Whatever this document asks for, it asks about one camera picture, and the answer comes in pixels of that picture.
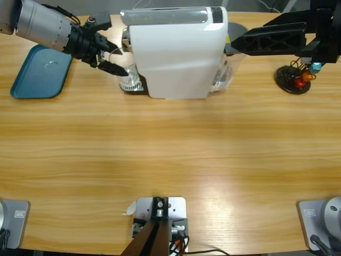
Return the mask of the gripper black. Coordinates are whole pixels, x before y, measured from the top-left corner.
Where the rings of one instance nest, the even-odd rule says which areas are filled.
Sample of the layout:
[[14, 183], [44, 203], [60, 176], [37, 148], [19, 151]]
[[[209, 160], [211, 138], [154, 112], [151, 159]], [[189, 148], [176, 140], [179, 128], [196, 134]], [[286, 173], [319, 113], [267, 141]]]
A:
[[[315, 38], [306, 44], [305, 34]], [[340, 57], [340, 1], [310, 1], [309, 9], [282, 13], [236, 38], [231, 46], [250, 56], [295, 55], [336, 63]]]
[[95, 22], [86, 22], [83, 26], [72, 23], [68, 42], [63, 52], [89, 64], [92, 68], [98, 67], [98, 69], [116, 76], [127, 76], [127, 71], [115, 63], [106, 60], [98, 63], [97, 57], [101, 51], [122, 55], [116, 44], [98, 33], [99, 29], [100, 26]]

